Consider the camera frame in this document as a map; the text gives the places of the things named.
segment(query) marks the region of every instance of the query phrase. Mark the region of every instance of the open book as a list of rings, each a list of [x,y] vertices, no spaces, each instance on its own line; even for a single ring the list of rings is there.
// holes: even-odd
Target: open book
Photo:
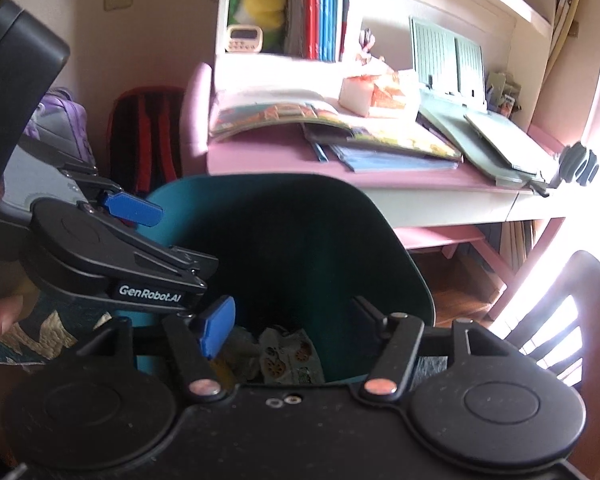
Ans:
[[[413,121],[340,113],[320,94],[307,90],[218,92],[211,107],[209,137],[212,142],[220,141],[245,130],[283,123],[305,124],[307,140],[318,144],[462,159],[451,143]]]

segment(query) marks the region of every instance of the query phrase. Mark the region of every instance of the yellow plush toy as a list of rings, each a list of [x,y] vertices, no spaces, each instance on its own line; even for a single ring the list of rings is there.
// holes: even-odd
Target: yellow plush toy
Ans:
[[[229,25],[257,25],[262,29],[262,50],[280,52],[286,0],[229,0]]]

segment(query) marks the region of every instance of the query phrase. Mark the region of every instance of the red and black backpack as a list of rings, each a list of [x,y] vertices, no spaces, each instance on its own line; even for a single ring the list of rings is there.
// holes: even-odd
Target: red and black backpack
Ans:
[[[180,109],[184,90],[158,86],[122,94],[109,117],[110,178],[145,197],[182,176]]]

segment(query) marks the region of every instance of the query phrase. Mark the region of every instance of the blue gripper pad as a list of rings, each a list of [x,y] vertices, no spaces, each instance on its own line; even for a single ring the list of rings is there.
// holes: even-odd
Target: blue gripper pad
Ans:
[[[107,208],[111,216],[147,227],[158,225],[164,216],[160,206],[125,192],[107,193],[102,205]]]
[[[198,320],[201,324],[200,351],[207,359],[218,355],[235,324],[235,301],[223,296],[206,309]]]

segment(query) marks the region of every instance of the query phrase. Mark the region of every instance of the purple backpack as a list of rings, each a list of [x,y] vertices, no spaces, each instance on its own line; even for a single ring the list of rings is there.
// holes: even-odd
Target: purple backpack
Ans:
[[[86,110],[66,88],[52,88],[42,98],[24,133],[95,166],[86,127]]]

